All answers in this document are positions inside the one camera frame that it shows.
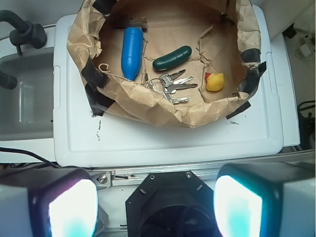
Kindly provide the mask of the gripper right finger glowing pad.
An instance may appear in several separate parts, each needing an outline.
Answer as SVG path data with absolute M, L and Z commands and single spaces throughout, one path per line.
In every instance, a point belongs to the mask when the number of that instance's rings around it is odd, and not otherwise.
M 316 167 L 308 162 L 228 163 L 214 187 L 224 237 L 314 237 Z

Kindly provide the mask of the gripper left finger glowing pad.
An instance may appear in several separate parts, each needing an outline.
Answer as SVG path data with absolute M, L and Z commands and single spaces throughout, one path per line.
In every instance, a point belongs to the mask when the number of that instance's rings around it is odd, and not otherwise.
M 97 188 L 84 169 L 0 172 L 2 237 L 91 237 L 97 215 Z

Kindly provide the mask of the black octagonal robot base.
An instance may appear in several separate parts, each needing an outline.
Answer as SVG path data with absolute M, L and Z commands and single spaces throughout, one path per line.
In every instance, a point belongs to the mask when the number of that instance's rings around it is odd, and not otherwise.
M 130 237 L 219 237 L 214 191 L 191 171 L 151 173 L 125 202 Z

